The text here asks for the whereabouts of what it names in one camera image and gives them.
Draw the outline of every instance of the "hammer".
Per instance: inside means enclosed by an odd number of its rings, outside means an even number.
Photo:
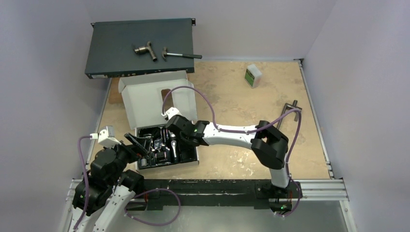
[[[185,57],[185,58],[196,58],[196,59],[202,59],[202,55],[194,55],[194,54],[178,54],[178,53],[169,53],[167,52],[167,48],[164,47],[162,50],[162,58],[166,61],[165,56],[173,56],[173,57]]]
[[[145,46],[142,46],[142,47],[139,47],[139,48],[135,48],[135,45],[132,45],[132,46],[133,46],[133,49],[134,49],[135,53],[143,54],[143,53],[148,51],[151,54],[152,61],[157,60],[157,57],[155,56],[155,53],[154,53],[154,51],[152,51],[152,48],[151,48],[151,41],[148,41]]]

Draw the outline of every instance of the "wooden work surface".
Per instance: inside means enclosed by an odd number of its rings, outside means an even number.
[[[246,67],[255,64],[263,73],[259,87],[252,89],[244,80]],[[188,79],[210,100],[218,124],[249,126],[259,120],[272,121],[280,116],[285,103],[298,100],[302,107],[302,126],[290,158],[290,171],[295,179],[328,179],[322,146],[299,65],[296,62],[195,62],[195,73]],[[200,95],[195,93],[199,120],[212,121],[211,111]],[[112,125],[116,138],[130,129],[122,97],[118,93],[118,78],[113,79],[100,127]],[[280,130],[288,136],[289,145],[297,122],[294,115],[286,117]],[[102,147],[95,143],[91,160]],[[214,145],[198,147],[199,165],[193,167],[144,173],[145,178],[163,179],[270,179],[269,170],[262,166],[251,150],[241,147]],[[135,165],[128,168],[135,170]]]

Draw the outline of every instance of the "box lid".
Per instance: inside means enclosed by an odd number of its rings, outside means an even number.
[[[141,76],[122,77],[118,91],[122,95],[130,129],[163,125],[161,116],[163,92],[177,86],[190,86],[186,71],[161,72]],[[187,88],[171,93],[173,106],[189,120],[198,119],[194,91]]]

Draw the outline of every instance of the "white wall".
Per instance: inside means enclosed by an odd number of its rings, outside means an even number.
[[[194,52],[211,59],[303,58],[336,0],[83,0],[93,21],[193,17]]]
[[[56,231],[80,177],[76,141],[95,130],[107,88],[84,75],[90,22],[79,0],[0,1],[2,232]]]
[[[359,231],[409,231],[410,3],[339,0],[307,83]]]

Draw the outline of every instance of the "t-shaped pipe fitting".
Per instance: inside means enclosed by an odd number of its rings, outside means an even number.
[[[151,54],[152,61],[156,61],[157,57],[155,56],[155,53],[151,48],[151,41],[148,41],[145,46],[142,46],[142,47],[139,47],[139,48],[134,47],[134,52],[137,53],[137,54],[143,54],[147,51]]]

